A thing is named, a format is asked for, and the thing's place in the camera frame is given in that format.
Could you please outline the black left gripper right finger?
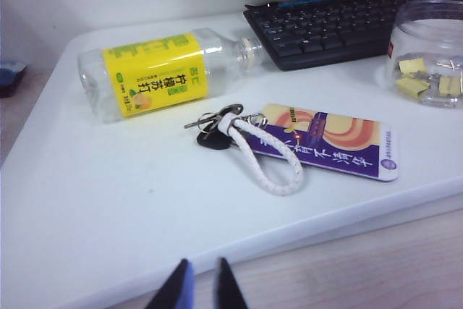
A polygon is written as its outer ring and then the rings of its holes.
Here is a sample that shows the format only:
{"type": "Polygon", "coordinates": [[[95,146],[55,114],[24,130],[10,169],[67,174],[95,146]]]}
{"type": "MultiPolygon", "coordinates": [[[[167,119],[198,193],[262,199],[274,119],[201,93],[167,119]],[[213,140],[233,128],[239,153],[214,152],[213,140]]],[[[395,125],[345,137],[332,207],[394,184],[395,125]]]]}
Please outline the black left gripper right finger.
{"type": "Polygon", "coordinates": [[[216,267],[216,308],[248,309],[229,262],[219,258],[216,267]]]}

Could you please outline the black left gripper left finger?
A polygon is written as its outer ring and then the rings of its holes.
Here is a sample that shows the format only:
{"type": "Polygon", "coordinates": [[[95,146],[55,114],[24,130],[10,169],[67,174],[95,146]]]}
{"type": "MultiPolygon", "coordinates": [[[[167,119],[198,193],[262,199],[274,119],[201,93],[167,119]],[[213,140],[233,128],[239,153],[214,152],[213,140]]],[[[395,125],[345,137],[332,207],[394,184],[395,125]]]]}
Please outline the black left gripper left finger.
{"type": "Polygon", "coordinates": [[[194,273],[192,264],[184,258],[146,305],[146,308],[191,309],[193,305],[194,273]]]}

